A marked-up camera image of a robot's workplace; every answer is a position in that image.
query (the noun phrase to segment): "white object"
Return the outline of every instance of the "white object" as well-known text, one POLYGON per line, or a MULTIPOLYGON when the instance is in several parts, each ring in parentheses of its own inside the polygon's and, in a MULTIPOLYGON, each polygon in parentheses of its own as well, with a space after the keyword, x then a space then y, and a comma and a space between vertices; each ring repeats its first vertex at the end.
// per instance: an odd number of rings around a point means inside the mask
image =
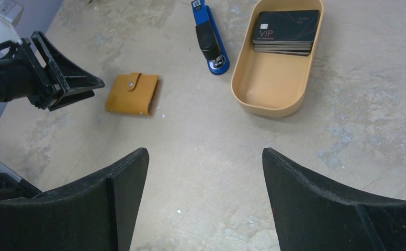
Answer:
POLYGON ((14 0, 0 0, 0 43, 12 40, 21 44, 14 26, 23 13, 23 6, 14 0))

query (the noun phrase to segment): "tan tray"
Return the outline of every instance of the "tan tray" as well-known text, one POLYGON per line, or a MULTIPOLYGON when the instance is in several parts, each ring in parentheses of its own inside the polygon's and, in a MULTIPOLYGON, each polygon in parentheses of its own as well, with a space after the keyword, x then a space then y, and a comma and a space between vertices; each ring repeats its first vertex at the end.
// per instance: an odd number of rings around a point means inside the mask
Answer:
POLYGON ((231 80, 232 93, 246 111, 279 118, 292 114, 301 106, 322 19, 322 0, 261 0, 255 6, 231 80), (317 34, 309 56, 253 51, 252 33, 260 12, 304 9, 320 11, 317 34))

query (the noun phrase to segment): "black card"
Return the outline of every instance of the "black card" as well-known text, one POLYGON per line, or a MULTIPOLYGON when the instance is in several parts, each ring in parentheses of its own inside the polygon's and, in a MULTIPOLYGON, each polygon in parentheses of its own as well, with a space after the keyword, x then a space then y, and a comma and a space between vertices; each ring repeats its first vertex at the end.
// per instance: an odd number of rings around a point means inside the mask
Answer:
POLYGON ((313 42, 319 10, 290 12, 260 12, 255 27, 254 41, 313 42))

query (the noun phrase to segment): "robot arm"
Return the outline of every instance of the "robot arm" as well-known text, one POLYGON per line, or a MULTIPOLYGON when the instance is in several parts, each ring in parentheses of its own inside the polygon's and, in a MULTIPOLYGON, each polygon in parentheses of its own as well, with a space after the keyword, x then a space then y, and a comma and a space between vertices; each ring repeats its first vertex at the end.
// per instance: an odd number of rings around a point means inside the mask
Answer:
POLYGON ((27 97, 31 104, 50 111, 94 96, 103 81, 81 69, 61 54, 36 31, 31 39, 0 43, 0 51, 9 49, 0 59, 0 102, 27 97), (31 43, 37 47, 46 66, 38 62, 31 43))

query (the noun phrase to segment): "wallet strap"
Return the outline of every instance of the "wallet strap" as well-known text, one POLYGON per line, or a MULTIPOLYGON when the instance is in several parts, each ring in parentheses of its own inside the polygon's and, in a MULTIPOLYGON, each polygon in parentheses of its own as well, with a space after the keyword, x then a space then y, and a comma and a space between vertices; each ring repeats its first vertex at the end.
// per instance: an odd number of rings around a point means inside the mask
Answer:
POLYGON ((133 72, 129 74, 128 91, 132 91, 135 89, 135 86, 137 85, 140 75, 141 73, 139 72, 133 72))

